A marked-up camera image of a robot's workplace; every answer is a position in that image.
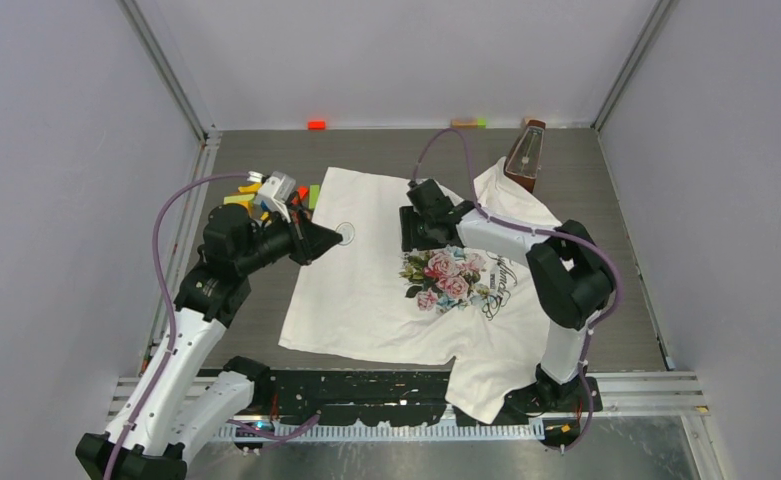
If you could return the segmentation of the white floral t-shirt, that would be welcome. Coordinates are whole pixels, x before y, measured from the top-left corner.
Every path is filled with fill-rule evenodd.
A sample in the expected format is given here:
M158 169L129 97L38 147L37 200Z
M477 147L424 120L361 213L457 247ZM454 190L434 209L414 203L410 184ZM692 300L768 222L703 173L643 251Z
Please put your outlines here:
M529 268L484 250L403 252L398 177L329 168L313 220L349 222L354 241L300 270L279 343L310 353L452 367L446 400L494 421L530 385L551 322Z

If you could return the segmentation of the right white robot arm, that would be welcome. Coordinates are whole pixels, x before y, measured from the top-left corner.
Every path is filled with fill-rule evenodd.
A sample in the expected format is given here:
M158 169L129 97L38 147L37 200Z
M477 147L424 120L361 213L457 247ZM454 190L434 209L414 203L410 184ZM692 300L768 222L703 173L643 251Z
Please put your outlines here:
M611 260L574 220L543 226L509 219L475 201L453 201L432 179L409 181L407 197L399 210L403 251L464 247L527 264L551 322L533 387L543 406L564 409L586 373L593 324L618 292Z

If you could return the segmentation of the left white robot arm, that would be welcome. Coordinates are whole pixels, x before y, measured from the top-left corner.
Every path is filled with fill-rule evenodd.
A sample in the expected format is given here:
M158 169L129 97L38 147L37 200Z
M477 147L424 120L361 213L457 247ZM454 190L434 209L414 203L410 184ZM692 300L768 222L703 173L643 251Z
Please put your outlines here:
M192 404L186 394L251 288L249 277L282 258L306 266L350 236L289 207L258 222L236 204L213 209L199 260L173 300L168 332L125 405L101 434L87 433L75 456L91 479L183 479L213 434L244 409L264 412L273 398L265 367L234 357Z

